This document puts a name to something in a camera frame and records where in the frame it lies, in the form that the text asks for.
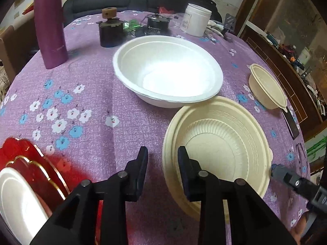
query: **beige bowl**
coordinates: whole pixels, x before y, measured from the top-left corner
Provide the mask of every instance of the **beige bowl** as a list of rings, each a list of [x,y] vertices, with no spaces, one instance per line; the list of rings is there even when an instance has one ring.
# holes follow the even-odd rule
[[[256,119],[240,104],[215,96],[182,107],[171,120],[162,146],[162,167],[169,192],[189,216],[200,220],[200,202],[184,194],[177,151],[185,146],[202,169],[226,181],[245,179],[261,196],[270,180],[273,154]],[[229,221],[224,201],[225,220]]]
[[[252,64],[250,69],[249,85],[257,100],[267,109],[279,107],[287,112],[286,95],[275,78],[256,63]]]

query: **purple tablecloth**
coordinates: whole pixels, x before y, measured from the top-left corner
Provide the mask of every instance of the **purple tablecloth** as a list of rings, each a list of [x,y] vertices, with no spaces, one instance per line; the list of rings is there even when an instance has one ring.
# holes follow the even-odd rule
[[[141,21],[147,14],[125,11],[118,16]],[[100,46],[95,23],[100,20],[100,15],[87,16],[65,28],[70,56],[66,63],[46,70],[38,52],[15,78],[1,103],[0,144],[9,136],[35,142],[70,189],[81,178],[107,179],[134,159],[140,146],[147,146],[149,162],[142,196],[137,203],[127,204],[129,242],[196,244],[198,222],[172,199],[161,164],[162,142],[177,110],[145,103],[115,77],[112,57],[117,48]],[[192,37],[179,29],[180,21],[171,20],[172,36],[200,45],[218,61],[224,73],[219,95],[239,102],[254,115],[274,153],[273,163],[309,177],[306,153],[297,150],[297,144],[304,148],[302,134],[293,141],[281,111],[266,110],[251,95],[249,66],[258,63],[273,74],[265,62],[233,35],[228,34],[228,41]],[[275,181],[270,181],[264,201],[287,228],[305,211],[305,200]]]

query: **white bowl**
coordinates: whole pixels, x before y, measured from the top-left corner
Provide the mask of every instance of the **white bowl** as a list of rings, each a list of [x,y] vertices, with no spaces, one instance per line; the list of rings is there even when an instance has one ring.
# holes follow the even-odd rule
[[[243,178],[261,196],[270,180],[273,154],[266,136],[240,104],[216,96],[181,108],[171,120],[162,146],[162,166],[168,189],[189,216],[200,219],[200,202],[190,203],[180,178],[177,150],[185,146],[191,159],[219,179]],[[225,220],[229,220],[224,203]]]
[[[113,66],[126,87],[159,107],[207,100],[223,84],[217,61],[200,46],[176,37],[133,39],[115,53]]]

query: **purple thermos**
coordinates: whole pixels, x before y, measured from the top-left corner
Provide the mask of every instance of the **purple thermos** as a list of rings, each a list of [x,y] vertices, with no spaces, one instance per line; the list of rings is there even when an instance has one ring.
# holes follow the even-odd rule
[[[66,62],[62,0],[34,0],[34,22],[45,68],[52,69]]]

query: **red object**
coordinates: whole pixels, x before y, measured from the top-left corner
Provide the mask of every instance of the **red object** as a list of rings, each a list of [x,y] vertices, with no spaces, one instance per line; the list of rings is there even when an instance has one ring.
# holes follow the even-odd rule
[[[9,137],[0,147],[0,170],[11,167],[17,170],[49,208],[54,209],[68,196],[69,190],[55,166],[40,149],[26,139]]]
[[[159,7],[159,14],[174,14],[175,12],[173,10],[169,11],[163,6]]]
[[[34,10],[34,5],[32,4],[32,5],[30,5],[29,7],[27,7],[27,8],[25,9],[25,11],[22,12],[22,14],[27,14],[28,12],[33,11],[33,10]]]

